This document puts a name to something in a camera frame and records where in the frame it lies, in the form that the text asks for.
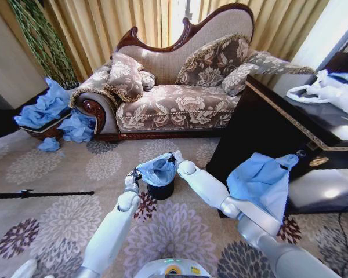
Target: black stick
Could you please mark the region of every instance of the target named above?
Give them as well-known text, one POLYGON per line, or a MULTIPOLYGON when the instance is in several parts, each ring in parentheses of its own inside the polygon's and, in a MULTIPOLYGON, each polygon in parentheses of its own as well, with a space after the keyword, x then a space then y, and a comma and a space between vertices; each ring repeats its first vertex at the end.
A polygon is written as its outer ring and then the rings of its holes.
POLYGON ((55 192, 55 193, 31 193, 32 189, 24 189, 18 193, 0 193, 0 199, 31 198, 31 197, 50 197, 50 196, 72 196, 72 195, 93 195, 90 192, 55 192))

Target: black trash bin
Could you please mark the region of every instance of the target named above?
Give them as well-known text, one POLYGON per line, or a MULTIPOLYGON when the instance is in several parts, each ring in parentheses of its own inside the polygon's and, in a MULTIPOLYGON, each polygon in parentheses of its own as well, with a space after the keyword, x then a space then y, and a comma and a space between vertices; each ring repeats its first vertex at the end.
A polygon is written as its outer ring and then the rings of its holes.
POLYGON ((155 198, 156 200, 165 200, 172 196, 174 192, 174 180, 172 180, 170 184, 161 187, 147 184, 147 188, 152 198, 155 198))

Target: white robotic arm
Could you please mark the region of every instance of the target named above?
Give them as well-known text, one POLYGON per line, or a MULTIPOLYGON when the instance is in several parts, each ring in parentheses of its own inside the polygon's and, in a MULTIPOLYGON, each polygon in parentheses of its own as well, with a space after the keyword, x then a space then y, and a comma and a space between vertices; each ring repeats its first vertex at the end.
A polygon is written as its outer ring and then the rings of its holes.
POLYGON ((208 205, 239 219, 239 233, 250 245, 264 252, 276 277, 340 277, 307 251, 277 242, 280 223, 270 214, 249 201, 231 197, 224 184, 192 161, 184 160, 180 151, 175 152, 174 157, 179 175, 208 205))
MULTIPOLYGON (((174 154, 179 175, 211 207, 220 209, 230 218, 238 218, 237 229, 254 248, 264 252, 272 271, 277 277, 339 277, 317 258, 292 244, 275 240, 280 223, 264 210, 246 200, 230 196, 224 184, 205 170, 199 169, 192 161, 184 160, 180 151, 174 154)), ((128 233, 132 217, 140 199, 138 196, 138 171, 129 173, 125 179, 125 192, 118 198, 113 211, 98 227, 85 250, 84 261, 76 278, 99 278, 115 260, 128 233)), ((182 274, 191 273, 194 268, 203 275, 209 274, 193 261, 163 259, 145 265, 136 277, 165 277, 163 273, 176 261, 182 274)))
POLYGON ((134 171, 126 177, 125 192, 119 196, 114 209, 106 215, 89 241, 75 277, 99 278, 116 259, 140 202, 136 183, 138 175, 139 172, 134 171))

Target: blue plastic bag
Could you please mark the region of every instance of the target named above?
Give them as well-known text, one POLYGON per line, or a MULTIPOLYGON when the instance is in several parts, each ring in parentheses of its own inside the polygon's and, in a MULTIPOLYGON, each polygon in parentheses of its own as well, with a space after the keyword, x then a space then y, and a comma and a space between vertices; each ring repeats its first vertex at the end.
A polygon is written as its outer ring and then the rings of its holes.
POLYGON ((63 140, 82 143, 92 139, 94 127, 94 117, 86 116, 74 109, 71 111, 71 117, 63 120, 58 129, 63 130, 63 140))
POLYGON ((282 223, 288 197, 289 172, 298 161, 296 155, 274 159, 255 152, 228 176, 230 195, 249 200, 282 223))
POLYGON ((37 146, 40 151, 54 152, 60 148, 59 142, 57 142, 56 137, 45 138, 43 143, 37 146))
POLYGON ((170 157, 172 157, 171 153, 165 153, 138 165, 136 168, 141 172, 142 180, 156 187, 170 184, 177 170, 174 162, 168 162, 170 157))
POLYGON ((345 72, 332 72, 329 74, 330 77, 337 79, 338 81, 348 84, 348 73, 345 72))
POLYGON ((38 97, 37 103, 23 107, 20 115, 14 120, 19 126, 27 126, 39 129, 54 119, 60 119, 60 114, 68 109, 70 96, 54 80, 45 78, 48 91, 45 95, 38 97))

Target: floral patterned carpet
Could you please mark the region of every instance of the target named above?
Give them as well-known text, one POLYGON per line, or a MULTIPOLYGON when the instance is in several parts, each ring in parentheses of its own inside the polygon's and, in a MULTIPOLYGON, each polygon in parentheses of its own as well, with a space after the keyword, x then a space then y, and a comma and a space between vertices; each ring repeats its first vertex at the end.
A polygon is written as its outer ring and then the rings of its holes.
MULTIPOLYGON (((131 169, 177 149, 205 167, 218 140, 61 142, 60 150, 45 153, 24 131, 0 138, 0 192, 95 191, 93 196, 0 200, 0 278, 11 277, 30 258, 38 260, 35 277, 72 277, 131 169)), ((263 254, 237 233, 236 221, 219 218, 179 177, 169 199, 152 199, 142 182, 140 197, 126 241, 104 277, 132 277, 146 262, 169 257, 198 261, 214 277, 273 277, 263 254)), ((342 215, 342 225, 348 240, 348 213, 342 215)), ((278 239, 302 246, 348 277, 348 249, 338 214, 290 215, 278 239)))

